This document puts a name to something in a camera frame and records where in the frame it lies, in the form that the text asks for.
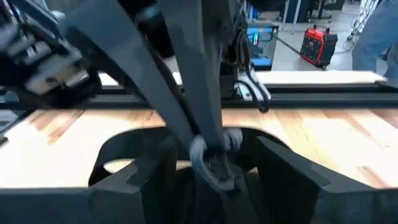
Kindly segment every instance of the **red generator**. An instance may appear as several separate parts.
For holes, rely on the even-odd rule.
[[[318,68],[325,69],[335,53],[337,34],[329,34],[329,31],[330,28],[320,30],[314,25],[304,33],[300,56]]]

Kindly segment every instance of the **red portable generator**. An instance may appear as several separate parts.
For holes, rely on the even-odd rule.
[[[335,53],[337,34],[329,34],[330,28],[320,30],[316,25],[304,34],[300,56],[318,68],[325,69]]]

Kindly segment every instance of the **wooden board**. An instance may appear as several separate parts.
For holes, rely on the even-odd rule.
[[[398,111],[223,110],[223,122],[270,132],[296,153],[373,187],[398,187]],[[36,111],[6,133],[0,187],[86,186],[107,139],[162,125],[152,110]]]
[[[181,85],[178,72],[173,73],[177,84]],[[296,72],[257,72],[263,84],[334,84],[334,83],[374,83],[384,78],[373,72],[359,71],[296,71]],[[103,85],[117,85],[107,74],[100,74]]]

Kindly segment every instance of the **jeans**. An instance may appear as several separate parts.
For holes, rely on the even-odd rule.
[[[353,70],[376,72],[376,60],[390,46],[384,76],[398,86],[398,0],[382,0],[364,26],[353,49]]]

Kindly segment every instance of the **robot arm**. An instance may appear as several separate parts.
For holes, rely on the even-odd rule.
[[[193,168],[214,190],[234,189],[226,153],[239,149],[242,139],[239,130],[222,126],[220,67],[232,73],[243,70],[246,82],[259,86],[251,78],[240,2],[158,0],[137,9],[122,0],[87,0],[59,21],[30,1],[15,3],[28,14],[40,15],[33,17],[67,41],[27,24],[7,27],[1,63],[13,66],[0,84],[42,108],[70,108],[101,88],[98,71],[104,71],[157,110],[189,150]],[[163,30],[163,36],[154,37],[151,30]],[[34,56],[25,54],[38,44],[44,46]],[[163,62],[168,54],[164,45],[176,56],[185,96]],[[80,70],[88,77],[67,85]],[[245,83],[244,77],[239,81]],[[258,89],[268,103],[269,95]],[[214,169],[210,163],[220,166]]]

